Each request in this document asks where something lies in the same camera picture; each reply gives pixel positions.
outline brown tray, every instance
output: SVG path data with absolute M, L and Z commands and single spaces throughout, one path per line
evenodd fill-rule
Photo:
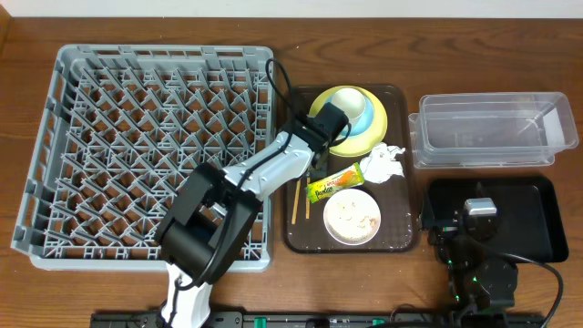
M 407 251 L 418 238 L 417 217 L 414 193 L 413 166 L 409 129 L 407 126 L 407 106 L 401 90 L 393 86 L 362 86 L 379 98 L 388 115 L 388 129 L 383 141 L 387 145 L 405 147 L 404 156 L 397 156 L 404 168 L 403 177 L 391 177 L 382 184 L 365 182 L 357 189 L 368 192 L 381 209 L 381 226 L 372 240 L 363 245 L 349 246 L 335 240 L 324 227 L 323 209 L 327 200 L 310 205 L 310 218 L 306 220 L 306 178 L 301 178 L 298 201 L 298 214 L 292 224 L 293 201 L 296 181 L 285 186 L 286 221 L 283 224 L 283 240 L 298 253 L 347 253 L 373 251 Z M 309 109 L 312 102 L 329 87 L 296 87 L 293 90 L 296 104 Z M 364 156 L 341 158 L 328 157 L 327 175 L 338 172 L 360 162 Z

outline clear plastic container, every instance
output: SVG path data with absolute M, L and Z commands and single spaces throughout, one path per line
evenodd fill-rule
M 419 105 L 409 116 L 419 169 L 547 166 L 578 144 L 559 92 L 434 95 Z

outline black tray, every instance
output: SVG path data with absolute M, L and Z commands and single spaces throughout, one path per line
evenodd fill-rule
M 293 202 L 296 181 L 290 181 L 285 187 L 285 213 L 287 220 L 283 224 L 283 240 L 286 245 L 298 253 L 347 253 L 371 251 L 407 251 L 418 237 L 416 218 L 417 207 L 414 202 L 413 169 L 409 130 L 406 123 L 407 106 L 403 93 L 393 86 L 362 86 L 383 103 L 388 116 L 388 129 L 383 141 L 387 145 L 405 147 L 404 156 L 397 156 L 404 169 L 403 177 L 391 177 L 382 184 L 365 182 L 358 189 L 368 192 L 381 209 L 381 226 L 376 235 L 363 245 L 349 246 L 335 240 L 324 227 L 323 209 L 327 200 L 320 200 L 310 206 L 310 218 L 305 219 L 306 196 L 304 188 L 306 178 L 301 179 L 301 192 L 298 201 L 296 223 L 292 224 Z M 312 102 L 329 87 L 296 87 L 293 90 L 295 103 L 300 108 L 309 109 Z M 341 158 L 330 155 L 327 175 L 338 172 L 359 162 L 364 156 Z
M 425 198 L 431 206 L 433 222 L 424 208 L 423 225 L 439 226 L 440 220 L 451 220 L 454 212 L 464 207 L 465 200 L 484 196 L 492 199 L 502 218 L 496 235 L 485 244 L 536 261 L 567 259 L 567 239 L 557 196 L 552 182 L 544 177 L 436 180 Z

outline white cup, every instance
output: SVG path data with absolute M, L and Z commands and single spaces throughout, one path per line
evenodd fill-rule
M 336 91 L 330 102 L 346 114 L 353 127 L 361 119 L 366 109 L 364 95 L 351 87 L 343 87 Z

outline bowl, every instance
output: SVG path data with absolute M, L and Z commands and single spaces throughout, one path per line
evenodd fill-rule
M 342 190 L 324 206 L 324 226 L 344 245 L 362 245 L 370 241 L 381 226 L 381 210 L 371 195 L 362 190 Z

